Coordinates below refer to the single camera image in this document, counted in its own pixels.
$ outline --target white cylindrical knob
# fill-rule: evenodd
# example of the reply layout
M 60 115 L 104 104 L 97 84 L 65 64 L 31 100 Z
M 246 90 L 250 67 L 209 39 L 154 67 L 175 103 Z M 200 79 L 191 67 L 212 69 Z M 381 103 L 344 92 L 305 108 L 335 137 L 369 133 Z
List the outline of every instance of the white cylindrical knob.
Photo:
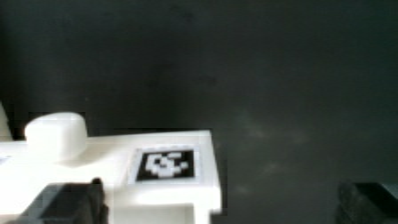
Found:
M 51 161 L 72 159 L 86 148 L 83 117 L 76 113 L 54 113 L 26 125 L 28 149 Z

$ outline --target black object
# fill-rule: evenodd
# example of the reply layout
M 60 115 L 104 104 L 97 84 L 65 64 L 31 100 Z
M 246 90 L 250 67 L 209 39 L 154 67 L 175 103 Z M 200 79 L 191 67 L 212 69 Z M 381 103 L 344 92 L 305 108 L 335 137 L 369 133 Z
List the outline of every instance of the black object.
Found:
M 390 186 L 348 182 L 339 185 L 337 224 L 398 223 L 398 199 Z
M 88 184 L 47 185 L 12 224 L 106 224 L 99 178 Z

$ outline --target dark background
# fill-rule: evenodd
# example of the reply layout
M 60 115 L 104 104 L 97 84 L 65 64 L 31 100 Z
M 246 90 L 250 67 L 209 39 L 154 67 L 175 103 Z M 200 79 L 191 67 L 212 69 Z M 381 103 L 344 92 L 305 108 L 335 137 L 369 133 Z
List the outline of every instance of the dark background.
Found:
M 332 224 L 342 180 L 398 182 L 395 0 L 1 0 L 0 100 L 88 135 L 211 129 L 225 214 Z

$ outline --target black wall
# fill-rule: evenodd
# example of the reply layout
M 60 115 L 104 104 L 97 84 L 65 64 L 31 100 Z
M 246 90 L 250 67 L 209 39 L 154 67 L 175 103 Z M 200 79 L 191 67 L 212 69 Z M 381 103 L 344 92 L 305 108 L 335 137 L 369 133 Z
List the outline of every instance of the black wall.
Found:
M 333 223 L 339 181 L 398 181 L 398 1 L 3 0 L 0 10 L 13 138 L 56 111 L 83 114 L 90 136 L 211 129 L 212 223 Z

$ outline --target white plastic platform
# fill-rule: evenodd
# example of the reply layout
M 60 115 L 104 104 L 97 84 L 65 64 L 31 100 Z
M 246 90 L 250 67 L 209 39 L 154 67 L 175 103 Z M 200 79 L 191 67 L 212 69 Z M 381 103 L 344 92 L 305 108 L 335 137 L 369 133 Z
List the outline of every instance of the white plastic platform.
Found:
M 72 122 L 60 118 L 67 114 Z M 99 177 L 109 224 L 207 224 L 221 209 L 209 131 L 81 138 L 74 130 L 85 124 L 74 116 L 40 117 L 40 125 L 37 119 L 28 124 L 26 141 L 0 142 L 0 223 L 22 212 L 49 183 L 88 183 Z

